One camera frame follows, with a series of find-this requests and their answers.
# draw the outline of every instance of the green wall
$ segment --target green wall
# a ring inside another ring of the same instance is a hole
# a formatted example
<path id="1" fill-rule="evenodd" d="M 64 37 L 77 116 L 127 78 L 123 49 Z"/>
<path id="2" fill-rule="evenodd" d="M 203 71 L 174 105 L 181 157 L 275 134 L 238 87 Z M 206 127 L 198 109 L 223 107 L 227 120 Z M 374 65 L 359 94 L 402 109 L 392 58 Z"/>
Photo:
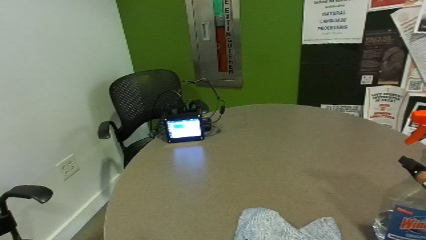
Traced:
<path id="1" fill-rule="evenodd" d="M 295 103 L 303 1 L 239 0 L 242 89 L 218 89 L 226 107 Z M 134 71 L 163 68 L 194 80 L 185 0 L 117 0 Z M 186 99 L 213 104 L 202 87 Z"/>

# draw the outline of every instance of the cable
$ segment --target cable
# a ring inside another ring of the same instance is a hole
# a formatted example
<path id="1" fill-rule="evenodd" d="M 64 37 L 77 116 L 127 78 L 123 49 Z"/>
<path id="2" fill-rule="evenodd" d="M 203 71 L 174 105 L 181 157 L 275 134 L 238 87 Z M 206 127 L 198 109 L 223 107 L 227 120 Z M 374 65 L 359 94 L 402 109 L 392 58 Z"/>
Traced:
<path id="1" fill-rule="evenodd" d="M 163 116 L 165 116 L 165 112 L 162 112 L 162 115 L 161 115 L 161 118 L 159 118 L 159 121 L 157 122 L 157 125 L 155 125 L 155 129 L 153 129 L 151 128 L 151 115 L 153 115 L 153 111 L 154 111 L 154 108 L 155 108 L 155 104 L 157 104 L 157 101 L 158 101 L 158 99 L 159 99 L 159 97 L 165 94 L 165 93 L 167 93 L 167 92 L 173 92 L 174 94 L 177 94 L 177 96 L 178 96 L 178 98 L 179 99 L 182 99 L 182 95 L 177 92 L 177 91 L 174 91 L 174 90 L 165 90 L 163 92 L 161 92 L 159 94 L 158 94 L 158 96 L 155 97 L 155 99 L 154 99 L 154 101 L 153 101 L 153 104 L 151 104 L 151 108 L 150 108 L 150 112 L 149 112 L 149 122 L 147 122 L 147 127 L 149 127 L 149 137 L 151 137 L 151 138 L 154 138 L 157 135 L 158 135 L 158 127 L 159 127 L 159 123 L 161 123 L 161 119 L 163 118 Z"/>
<path id="2" fill-rule="evenodd" d="M 214 109 L 214 111 L 213 111 L 213 113 L 210 114 L 210 116 L 209 116 L 209 118 L 211 118 L 213 116 L 214 116 L 214 114 L 215 114 L 215 112 L 217 112 L 217 110 L 219 110 L 219 116 L 218 116 L 218 118 L 214 120 L 214 121 L 211 121 L 211 123 L 215 123 L 219 119 L 221 119 L 221 117 L 222 117 L 222 114 L 225 113 L 225 101 L 221 99 L 221 97 L 218 96 L 218 94 L 217 94 L 217 92 L 215 92 L 215 89 L 214 89 L 214 87 L 213 87 L 213 84 L 210 83 L 210 81 L 209 80 L 206 80 L 205 78 L 201 78 L 201 79 L 197 79 L 197 80 L 194 80 L 194 81 L 183 81 L 183 83 L 190 83 L 190 84 L 195 84 L 197 82 L 205 82 L 205 83 L 207 83 L 207 85 L 209 85 L 209 87 L 210 87 L 210 89 L 211 89 L 211 91 L 213 91 L 213 93 L 214 93 L 214 96 L 215 96 L 215 100 L 217 100 L 217 105 L 215 105 L 215 109 Z"/>

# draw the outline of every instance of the chair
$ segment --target chair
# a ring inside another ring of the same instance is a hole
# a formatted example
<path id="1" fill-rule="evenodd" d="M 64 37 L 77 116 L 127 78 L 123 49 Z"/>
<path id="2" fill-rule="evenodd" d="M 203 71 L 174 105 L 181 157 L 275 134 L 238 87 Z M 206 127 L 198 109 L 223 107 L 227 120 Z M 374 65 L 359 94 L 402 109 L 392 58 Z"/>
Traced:
<path id="1" fill-rule="evenodd" d="M 126 167 L 153 138 L 146 137 L 129 146 L 123 145 L 123 141 L 143 123 L 161 118 L 170 108 L 183 106 L 181 82 L 177 74 L 169 70 L 135 72 L 110 84 L 109 95 L 121 126 L 117 127 L 113 121 L 105 121 L 98 126 L 97 135 L 99 139 L 107 139 L 109 126 L 111 126 L 122 150 L 123 167 Z"/>
<path id="2" fill-rule="evenodd" d="M 36 185 L 20 185 L 13 187 L 0 196 L 0 236 L 10 233 L 13 240 L 21 240 L 17 232 L 17 224 L 14 217 L 6 205 L 6 200 L 10 197 L 34 199 L 38 203 L 46 203 L 53 195 L 53 191 Z"/>

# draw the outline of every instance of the flyer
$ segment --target flyer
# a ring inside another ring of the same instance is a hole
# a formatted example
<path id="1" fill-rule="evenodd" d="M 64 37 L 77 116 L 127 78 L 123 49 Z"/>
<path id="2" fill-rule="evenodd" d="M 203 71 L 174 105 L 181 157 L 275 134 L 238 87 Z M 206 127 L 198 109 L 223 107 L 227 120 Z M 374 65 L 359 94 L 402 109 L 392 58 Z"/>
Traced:
<path id="1" fill-rule="evenodd" d="M 320 104 L 320 108 L 328 109 L 331 111 L 347 113 L 356 117 L 362 117 L 362 105 L 332 105 Z"/>
<path id="2" fill-rule="evenodd" d="M 411 135 L 411 133 L 414 132 L 414 130 L 418 127 L 418 124 L 411 122 L 411 112 L 416 111 L 416 110 L 426 110 L 426 103 L 424 102 L 416 102 L 414 105 L 414 108 L 410 111 L 408 117 L 407 117 L 407 121 L 404 123 L 403 129 L 402 129 L 402 133 L 407 136 Z M 422 140 L 419 141 L 420 143 L 426 144 L 426 136 L 422 138 Z"/>
<path id="3" fill-rule="evenodd" d="M 426 95 L 424 81 L 423 81 L 423 78 L 418 72 L 418 69 L 416 69 L 416 66 L 415 66 L 415 63 L 412 61 L 410 54 L 408 54 L 406 64 L 404 64 L 400 87 L 408 93 L 422 93 Z"/>
<path id="4" fill-rule="evenodd" d="M 420 76 L 426 76 L 426 34 L 414 33 L 420 7 L 402 8 L 390 14 L 396 25 L 404 45 L 416 64 Z"/>
<path id="5" fill-rule="evenodd" d="M 360 84 L 399 85 L 407 53 L 398 31 L 366 31 L 360 51 Z"/>
<path id="6" fill-rule="evenodd" d="M 426 33 L 426 2 L 423 2 L 420 7 L 420 12 L 416 16 L 416 22 L 414 26 L 415 33 Z"/>
<path id="7" fill-rule="evenodd" d="M 422 4 L 422 0 L 371 0 L 368 11 L 387 10 L 392 8 L 412 7 Z"/>
<path id="8" fill-rule="evenodd" d="M 305 0 L 302 44 L 360 43 L 368 0 Z"/>
<path id="9" fill-rule="evenodd" d="M 367 87 L 363 118 L 400 131 L 408 95 L 395 86 Z"/>

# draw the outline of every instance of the gray tabletop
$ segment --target gray tabletop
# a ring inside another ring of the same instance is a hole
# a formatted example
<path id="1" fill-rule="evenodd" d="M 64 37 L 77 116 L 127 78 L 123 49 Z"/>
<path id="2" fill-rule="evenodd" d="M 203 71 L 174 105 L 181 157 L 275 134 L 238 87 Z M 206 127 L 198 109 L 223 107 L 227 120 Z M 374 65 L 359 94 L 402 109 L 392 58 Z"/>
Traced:
<path id="1" fill-rule="evenodd" d="M 332 217 L 343 239 L 374 239 L 386 189 L 407 178 L 400 155 L 423 145 L 359 117 L 297 105 L 226 109 L 201 142 L 153 140 L 125 169 L 106 209 L 105 239 L 233 239 L 246 208 L 294 227 Z"/>

